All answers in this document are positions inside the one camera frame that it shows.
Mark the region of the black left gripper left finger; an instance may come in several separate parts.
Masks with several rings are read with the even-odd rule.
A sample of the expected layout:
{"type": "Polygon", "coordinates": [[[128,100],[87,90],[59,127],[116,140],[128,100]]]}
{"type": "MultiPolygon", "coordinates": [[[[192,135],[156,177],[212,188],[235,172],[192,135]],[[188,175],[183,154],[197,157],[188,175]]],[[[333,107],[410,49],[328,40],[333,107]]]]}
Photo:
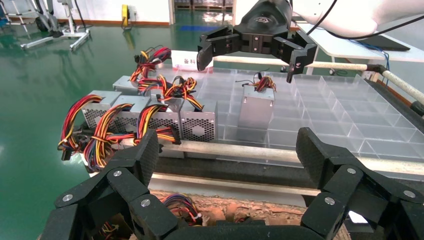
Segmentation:
{"type": "Polygon", "coordinates": [[[117,151],[98,174],[56,198],[41,239],[89,240],[117,214],[137,238],[165,239],[179,224],[148,188],[158,158],[157,133],[148,130],[138,145],[117,151]]]}

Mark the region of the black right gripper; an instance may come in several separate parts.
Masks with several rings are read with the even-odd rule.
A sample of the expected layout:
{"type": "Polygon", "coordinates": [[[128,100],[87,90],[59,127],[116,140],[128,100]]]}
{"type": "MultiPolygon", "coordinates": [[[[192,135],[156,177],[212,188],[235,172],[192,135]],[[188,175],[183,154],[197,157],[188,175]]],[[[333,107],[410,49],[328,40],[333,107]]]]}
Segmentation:
{"type": "Polygon", "coordinates": [[[288,64],[288,83],[314,62],[317,44],[303,31],[288,38],[292,20],[288,0],[259,0],[241,19],[240,24],[218,27],[203,33],[197,46],[197,70],[204,71],[214,57],[238,51],[271,53],[288,64]]]}

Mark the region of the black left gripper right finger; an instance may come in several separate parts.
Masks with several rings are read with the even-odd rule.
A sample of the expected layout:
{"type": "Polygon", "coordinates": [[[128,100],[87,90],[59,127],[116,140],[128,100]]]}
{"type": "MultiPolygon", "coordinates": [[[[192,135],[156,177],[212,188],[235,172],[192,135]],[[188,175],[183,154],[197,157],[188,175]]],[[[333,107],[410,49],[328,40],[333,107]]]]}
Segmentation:
{"type": "Polygon", "coordinates": [[[309,127],[298,130],[296,154],[319,190],[301,226],[333,239],[349,212],[382,228],[388,240],[424,237],[424,196],[367,168],[347,148],[324,143],[309,127]]]}

